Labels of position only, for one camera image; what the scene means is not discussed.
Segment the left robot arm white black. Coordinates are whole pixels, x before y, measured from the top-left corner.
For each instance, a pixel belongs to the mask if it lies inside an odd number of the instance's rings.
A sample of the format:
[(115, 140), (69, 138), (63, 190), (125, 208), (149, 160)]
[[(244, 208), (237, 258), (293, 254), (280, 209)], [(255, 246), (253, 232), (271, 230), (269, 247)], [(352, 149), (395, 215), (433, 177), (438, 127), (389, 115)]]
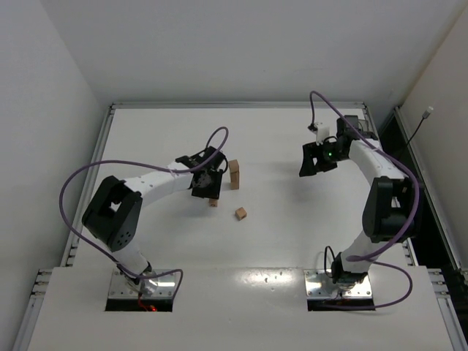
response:
[(219, 199), (226, 156), (214, 147), (193, 156), (180, 156), (165, 171), (134, 178), (105, 178), (88, 204), (81, 222), (117, 261), (119, 270), (135, 286), (154, 271), (135, 240), (141, 210), (176, 192)]

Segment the grey translucent plastic bin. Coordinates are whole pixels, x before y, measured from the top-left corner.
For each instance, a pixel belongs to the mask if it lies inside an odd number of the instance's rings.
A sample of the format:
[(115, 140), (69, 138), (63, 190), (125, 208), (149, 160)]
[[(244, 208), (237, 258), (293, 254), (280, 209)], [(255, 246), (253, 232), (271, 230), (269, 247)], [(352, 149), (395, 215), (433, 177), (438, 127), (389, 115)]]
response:
[(369, 124), (365, 119), (359, 119), (356, 115), (350, 116), (351, 122), (353, 125), (360, 131), (360, 132), (368, 132), (369, 131)]

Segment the long dark wood block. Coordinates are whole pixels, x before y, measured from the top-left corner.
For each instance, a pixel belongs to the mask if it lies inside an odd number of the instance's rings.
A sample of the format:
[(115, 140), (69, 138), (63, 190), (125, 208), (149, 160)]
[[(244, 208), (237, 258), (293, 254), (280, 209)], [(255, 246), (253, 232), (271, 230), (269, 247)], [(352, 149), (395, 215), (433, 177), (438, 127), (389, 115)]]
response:
[(240, 188), (240, 176), (238, 173), (230, 174), (230, 188), (232, 190), (238, 190)]

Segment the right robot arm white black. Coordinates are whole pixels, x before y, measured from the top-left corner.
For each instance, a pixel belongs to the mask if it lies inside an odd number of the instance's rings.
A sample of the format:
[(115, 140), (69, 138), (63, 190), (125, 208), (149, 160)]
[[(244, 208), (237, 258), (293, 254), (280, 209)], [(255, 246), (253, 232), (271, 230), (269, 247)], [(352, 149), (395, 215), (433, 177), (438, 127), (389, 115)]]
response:
[(362, 231), (331, 264), (333, 283), (354, 285), (362, 282), (383, 252), (417, 235), (423, 185), (410, 170), (400, 170), (388, 159), (377, 136), (360, 128), (357, 116), (338, 118), (336, 128), (336, 134), (330, 135), (312, 127), (317, 139), (303, 145), (299, 175), (325, 173), (336, 169), (340, 161), (350, 160), (368, 181), (370, 190), (362, 214)]

